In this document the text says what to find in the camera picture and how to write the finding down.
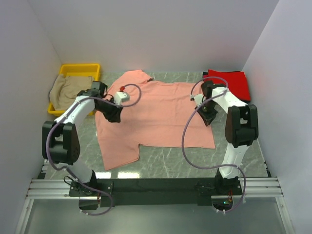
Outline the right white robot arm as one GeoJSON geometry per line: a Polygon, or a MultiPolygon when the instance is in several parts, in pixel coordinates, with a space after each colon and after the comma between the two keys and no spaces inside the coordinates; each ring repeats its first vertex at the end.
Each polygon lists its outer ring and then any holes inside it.
{"type": "Polygon", "coordinates": [[[214,179],[214,190],[221,195],[238,186],[238,166],[252,143],[258,138],[257,107],[237,98],[225,84],[214,84],[211,80],[201,84],[201,94],[190,94],[196,104],[196,110],[209,126],[216,118],[219,105],[227,114],[225,139],[227,149],[214,179]]]}

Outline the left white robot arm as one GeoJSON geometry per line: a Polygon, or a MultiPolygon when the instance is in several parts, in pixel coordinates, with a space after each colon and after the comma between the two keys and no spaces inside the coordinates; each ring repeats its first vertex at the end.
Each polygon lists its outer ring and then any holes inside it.
{"type": "Polygon", "coordinates": [[[96,174],[79,161],[80,143],[77,127],[93,111],[103,113],[113,123],[121,121],[122,103],[129,101],[123,88],[114,95],[107,92],[107,85],[94,81],[87,90],[81,90],[73,104],[59,118],[46,121],[42,126],[42,155],[56,171],[65,170],[71,175],[71,186],[87,196],[99,192],[96,174]]]}

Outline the pink t shirt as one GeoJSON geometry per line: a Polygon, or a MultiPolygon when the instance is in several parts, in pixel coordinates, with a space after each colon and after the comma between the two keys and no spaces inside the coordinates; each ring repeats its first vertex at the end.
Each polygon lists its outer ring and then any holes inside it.
{"type": "Polygon", "coordinates": [[[109,88],[113,95],[121,86],[134,83],[139,87],[126,87],[133,103],[138,92],[140,101],[121,111],[119,123],[110,123],[101,112],[96,112],[97,139],[104,168],[114,169],[139,159],[139,146],[176,147],[195,104],[190,92],[201,93],[199,85],[186,82],[165,83],[155,81],[141,70],[128,71],[109,88]]]}

